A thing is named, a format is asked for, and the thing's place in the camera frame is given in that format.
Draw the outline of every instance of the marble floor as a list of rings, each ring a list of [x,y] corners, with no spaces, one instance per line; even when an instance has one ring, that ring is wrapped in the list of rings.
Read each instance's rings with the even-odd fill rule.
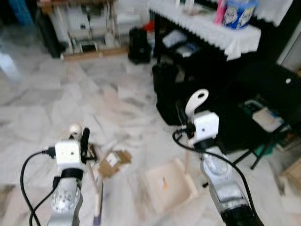
[[[31,28],[7,28],[0,35],[0,222],[26,226],[30,212],[19,184],[24,160],[68,135],[71,123],[88,126],[90,142],[102,152],[128,150],[129,167],[105,180],[103,226],[222,226],[199,160],[191,154],[189,173],[199,196],[166,214],[156,214],[145,184],[146,170],[185,151],[171,137],[156,109],[151,67],[133,65],[126,55],[82,62],[52,59]],[[245,173],[257,212],[265,226],[290,226],[272,170],[266,158],[251,171],[253,157],[239,164]],[[50,190],[58,175],[54,160],[39,156],[29,163],[25,186],[35,205]],[[80,225],[91,226],[94,191],[88,174],[82,183],[84,197]],[[49,201],[37,215],[42,225],[50,216]]]

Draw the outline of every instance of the black cable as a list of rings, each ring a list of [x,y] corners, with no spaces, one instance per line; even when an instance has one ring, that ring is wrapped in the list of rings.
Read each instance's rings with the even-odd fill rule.
[[[45,151],[40,151],[40,152],[36,152],[36,153],[32,154],[31,156],[29,156],[29,157],[25,160],[25,162],[24,162],[24,164],[23,164],[23,166],[22,166],[22,170],[21,170],[21,176],[20,176],[21,191],[22,191],[22,195],[23,195],[23,197],[24,197],[24,199],[25,199],[25,201],[26,201],[26,203],[27,203],[27,205],[28,205],[28,207],[29,207],[29,209],[30,209],[31,212],[33,211],[33,207],[32,207],[32,205],[31,205],[31,203],[30,203],[30,201],[29,201],[29,199],[28,199],[28,197],[27,197],[27,195],[26,195],[25,189],[24,189],[24,172],[25,172],[25,167],[26,167],[28,161],[29,161],[32,157],[34,157],[34,156],[36,156],[36,155],[38,155],[38,154],[44,154],[44,153],[45,153]],[[39,222],[39,219],[38,219],[38,217],[37,217],[37,215],[36,215],[35,213],[33,214],[33,217],[34,217],[35,221],[37,222],[37,225],[38,225],[38,226],[41,226],[41,224],[40,224],[40,222]]]
[[[30,225],[30,226],[32,226],[32,218],[33,218],[33,216],[35,215],[36,210],[40,207],[40,205],[43,204],[43,202],[45,202],[45,200],[46,200],[47,198],[49,198],[49,196],[52,195],[52,193],[53,193],[55,190],[56,190],[56,187],[54,187],[54,188],[51,190],[51,192],[50,192],[48,195],[46,195],[46,197],[45,197],[42,201],[40,201],[39,204],[32,210],[32,213],[31,213],[31,215],[30,215],[30,217],[29,217],[29,225]]]
[[[86,161],[92,161],[92,160],[96,161],[97,158],[95,158],[95,157],[87,157],[87,158],[86,158]]]
[[[188,147],[188,146],[185,146],[185,145],[181,144],[179,142],[179,139],[182,137],[182,133],[184,133],[185,131],[186,131],[185,129],[178,129],[175,132],[173,132],[173,140],[174,140],[174,142],[176,142],[177,145],[179,145],[180,147],[185,148],[187,150],[214,156],[214,157],[216,157],[216,158],[218,158],[218,159],[220,159],[220,160],[228,163],[231,167],[233,167],[237,171],[237,173],[240,175],[241,179],[243,180],[244,186],[246,188],[246,193],[248,195],[248,199],[249,199],[249,202],[250,202],[251,209],[252,209],[254,215],[256,217],[258,217],[256,209],[254,207],[254,203],[253,203],[253,199],[252,199],[252,196],[251,196],[251,192],[250,192],[248,183],[247,183],[246,178],[245,178],[244,174],[242,173],[242,171],[240,171],[240,169],[235,164],[231,163],[228,159],[225,159],[225,158],[223,158],[222,156],[220,156],[218,154],[207,152],[207,151],[205,151],[203,149]],[[176,134],[180,134],[181,136],[179,138],[176,138],[175,137]]]

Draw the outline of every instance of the white lace tablecloth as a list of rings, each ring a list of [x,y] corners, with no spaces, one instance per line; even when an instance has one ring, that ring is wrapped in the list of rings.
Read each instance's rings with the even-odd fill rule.
[[[258,0],[258,7],[254,11],[257,19],[272,22],[278,27],[290,8],[293,0]]]
[[[232,30],[215,25],[215,13],[189,16],[183,13],[182,5],[175,6],[175,0],[149,0],[149,10],[224,50],[227,60],[240,58],[242,53],[254,52],[258,48],[261,31],[254,26]]]

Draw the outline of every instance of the pink bottle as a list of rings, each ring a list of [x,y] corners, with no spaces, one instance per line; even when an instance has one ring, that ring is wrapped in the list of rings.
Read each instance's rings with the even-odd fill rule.
[[[226,11],[226,0],[219,0],[218,6],[217,6],[217,11],[216,11],[216,16],[214,19],[215,24],[222,23],[225,11]]]

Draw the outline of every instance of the cardboard box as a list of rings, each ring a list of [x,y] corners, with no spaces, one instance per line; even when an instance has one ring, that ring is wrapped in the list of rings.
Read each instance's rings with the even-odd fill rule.
[[[198,190],[180,159],[146,172],[150,200],[158,214],[181,209],[198,196]]]
[[[127,151],[108,152],[100,162],[98,172],[103,178],[109,178],[117,173],[122,165],[131,163],[131,159],[132,156]]]

